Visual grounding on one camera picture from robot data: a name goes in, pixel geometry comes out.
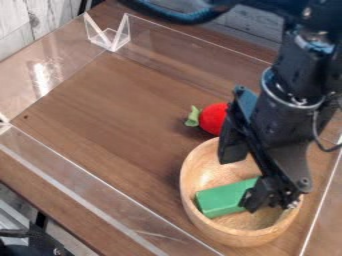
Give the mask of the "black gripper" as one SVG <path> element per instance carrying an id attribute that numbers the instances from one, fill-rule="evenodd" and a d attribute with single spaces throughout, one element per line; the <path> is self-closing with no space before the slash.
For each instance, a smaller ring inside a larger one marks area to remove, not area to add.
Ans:
<path id="1" fill-rule="evenodd" d="M 336 99 L 325 94 L 298 96 L 284 86 L 273 69 L 261 78 L 261 92 L 238 86 L 220 136 L 218 159 L 230 164 L 252 156 L 262 176 L 245 191 L 240 206 L 294 209 L 301 194 L 313 190 L 309 144 L 333 113 Z"/>

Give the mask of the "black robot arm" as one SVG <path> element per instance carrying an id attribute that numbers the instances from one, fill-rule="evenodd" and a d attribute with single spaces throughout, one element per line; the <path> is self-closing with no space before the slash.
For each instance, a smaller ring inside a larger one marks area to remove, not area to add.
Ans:
<path id="1" fill-rule="evenodd" d="M 261 77 L 261 93 L 234 88 L 220 137 L 222 164 L 254 158 L 262 176 L 240 206 L 298 205 L 313 190 L 308 148 L 342 106 L 342 0 L 220 0 L 285 19 L 278 57 Z"/>

